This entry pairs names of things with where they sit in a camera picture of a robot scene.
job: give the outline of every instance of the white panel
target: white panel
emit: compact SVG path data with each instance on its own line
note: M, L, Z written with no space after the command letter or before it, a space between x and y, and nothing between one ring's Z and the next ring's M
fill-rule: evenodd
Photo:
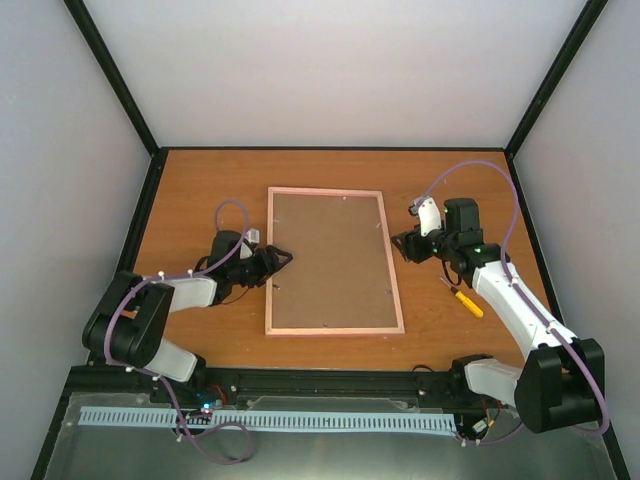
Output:
M90 0L162 145L503 147L584 0Z
M148 156L62 1L0 2L0 465L29 478Z
M640 478L640 2L609 2L516 159L563 316L606 355L606 397Z

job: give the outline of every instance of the wooden table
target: wooden table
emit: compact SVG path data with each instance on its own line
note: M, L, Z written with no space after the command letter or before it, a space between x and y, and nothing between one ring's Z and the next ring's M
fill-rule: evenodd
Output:
M488 159L505 167L502 153L436 151L326 150L172 150L169 153L146 228L135 271L154 274L193 268L208 255L215 235L213 212L224 199L247 207L252 227L266 238L267 187L319 187L381 190L389 232L409 230L407 213L446 168L471 159ZM500 174L472 166L451 174L433 192L447 198L471 197L480 206L486 242L502 242L512 212L510 189ZM223 228L241 230L233 206L222 213ZM523 279L544 299L544 290L522 219L509 244ZM489 306L469 295L485 311L477 319L438 280L438 260L405 263L394 249L406 333L349 338L267 338L264 334L265 290L252 289L240 301L178 312L165 335L182 348L205 357L211 366L406 370L423 363L447 369L451 360L489 353L522 365L514 340ZM242 292L240 287L229 297Z

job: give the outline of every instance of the gray floor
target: gray floor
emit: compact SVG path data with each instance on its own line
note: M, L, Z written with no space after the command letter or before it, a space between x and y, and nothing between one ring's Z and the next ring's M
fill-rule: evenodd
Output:
M47 479L613 479L602 440L571 429L525 431L498 446L462 448L453 438L416 434L254 433L257 451L241 465L223 467L202 458L169 429L78 427L82 405L132 406L134 395L74 397ZM502 415L493 435L514 425ZM240 432L206 437L215 454L239 454Z

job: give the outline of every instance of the black metal frame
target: black metal frame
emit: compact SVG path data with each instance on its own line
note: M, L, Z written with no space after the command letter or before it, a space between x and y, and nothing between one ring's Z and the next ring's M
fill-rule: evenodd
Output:
M210 147L217 150L384 150L384 151L501 151L504 152L511 178L516 186L520 208L527 233L533 247L538 269L542 277L545 293L551 311L561 319L560 307L555 296L551 278L546 267L540 242L531 219L526 199L518 179L515 157L533 128L551 94L559 84L563 74L596 22L607 0L588 0L576 20L566 41L556 56L540 88L526 110L511 140L505 148L450 148L450 147ZM82 0L65 0L69 12L76 21L89 47L94 53L106 78L122 103L131 123L138 132L141 141L149 152L151 162L145 178L142 192L136 206L131 226L118 261L117 269L131 270L142 242L163 168L171 149L203 149L203 147L158 147L140 110L138 109L127 85L122 78L107 46ZM443 385L451 382L448 372L368 372L368 371L317 371L317 370L260 370L260 369L207 369L210 380L222 385L230 393L230 401L242 407L247 400L262 395L298 395L298 396L349 396L367 398L392 398L406 401L423 408L436 407L456 415L473 416L482 413L478 399L471 399L466 405L451 400L450 392ZM149 377L139 374L127 374L120 368L94 365L89 359L86 366L73 367L65 384L63 393L51 422L32 479L44 478L49 458L53 451L57 434L69 396L74 392L151 392L158 401L164 400L163 393L157 389ZM183 399L190 398L185 394ZM615 437L613 428L604 435L616 475L620 479L630 478L624 458Z

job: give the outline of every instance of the robotic arm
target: robotic arm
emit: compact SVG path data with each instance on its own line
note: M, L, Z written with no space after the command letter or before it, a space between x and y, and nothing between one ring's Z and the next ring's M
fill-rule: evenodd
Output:
M127 304L127 314L121 315L115 325L110 345L112 357L178 382L188 382L196 370L206 368L203 358L163 338L167 317L187 308L220 305L234 285L261 287L293 260L290 253L272 245L256 248L257 233L250 230L241 247L223 265L206 275L197 275L203 264L213 265L240 240L238 232L220 231L213 241L211 254L202 257L196 265L196 274L163 278L145 285ZM114 312L131 289L143 280L140 275L124 271L114 276L85 326L82 343L86 348L97 354L103 351Z
M555 329L573 346L600 390L604 390L604 353L593 339L579 340L558 322L518 276L506 257L504 271L500 246L485 244L478 205L470 198L444 202L445 221L431 197L417 199L409 208L420 223L413 230L392 237L406 261L421 263L431 257L441 260L451 281L447 264L462 281L475 290L496 311L525 358L523 369L502 364L489 355L472 355L454 360L452 370L459 390L488 395L516 408L523 423L533 432L598 420L601 412L584 375L550 333ZM517 283L522 294L516 292ZM550 323L544 326L522 295L535 305Z

